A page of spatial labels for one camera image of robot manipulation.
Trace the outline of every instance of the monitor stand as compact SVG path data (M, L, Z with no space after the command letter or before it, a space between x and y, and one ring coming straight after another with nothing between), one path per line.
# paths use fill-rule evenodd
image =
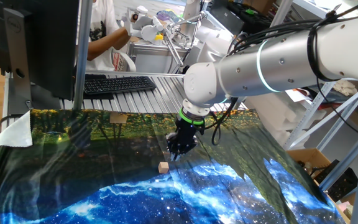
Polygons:
M54 97L50 91L37 85L31 85L30 92L31 100L17 94L14 79L9 79L8 115L22 115L31 109L62 109L60 99Z
M9 79L8 114L25 114L31 109L60 109L59 99L39 87L30 84L27 42L31 42L28 27L31 14L4 8L5 26L13 78Z

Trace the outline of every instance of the white cloth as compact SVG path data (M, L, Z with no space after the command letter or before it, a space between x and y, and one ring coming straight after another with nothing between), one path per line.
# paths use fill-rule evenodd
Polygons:
M80 15L78 16L78 28L80 27ZM89 42L99 40L118 30L113 0L96 0L92 3L91 29ZM115 70L112 64L111 52L113 48L103 52L92 61L86 62L87 70Z
M0 134L0 146L29 147L32 146L30 111L9 125Z

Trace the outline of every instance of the person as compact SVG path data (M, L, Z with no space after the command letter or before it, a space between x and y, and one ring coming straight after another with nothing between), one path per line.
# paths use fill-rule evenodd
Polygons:
M113 0L93 0L87 70L115 70L112 49L120 50L131 37L116 22Z

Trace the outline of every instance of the blue starry pattern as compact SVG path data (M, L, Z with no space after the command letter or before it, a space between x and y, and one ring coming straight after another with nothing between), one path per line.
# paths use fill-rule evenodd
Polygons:
M168 174L149 180L125 182L99 189L56 214L26 220L14 213L1 214L11 223L288 223L261 196L247 175L205 161L186 169L170 164ZM309 194L279 163L265 160L270 174L298 223L344 223L334 204Z

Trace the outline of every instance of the white shirt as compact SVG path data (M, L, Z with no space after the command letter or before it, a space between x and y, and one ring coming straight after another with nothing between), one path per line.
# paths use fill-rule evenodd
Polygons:
M92 3L91 29L89 32L89 42L99 40L118 30L116 15L114 13L114 3L112 0L96 0ZM113 47L103 52L92 61L86 62L87 70L115 70L112 64L111 52Z

